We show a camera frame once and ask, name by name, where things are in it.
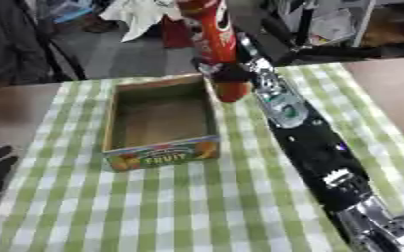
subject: open box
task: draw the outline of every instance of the open box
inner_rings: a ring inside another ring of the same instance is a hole
[[[216,158],[220,138],[208,85],[177,76],[114,89],[103,152],[116,171]]]

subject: red can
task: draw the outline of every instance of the red can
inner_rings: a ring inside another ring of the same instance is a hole
[[[177,5],[199,57],[212,66],[235,64],[236,37],[225,0],[177,0]],[[213,81],[222,102],[238,101],[249,91],[247,82]]]
[[[199,56],[210,63],[236,61],[236,38],[225,0],[177,0]]]

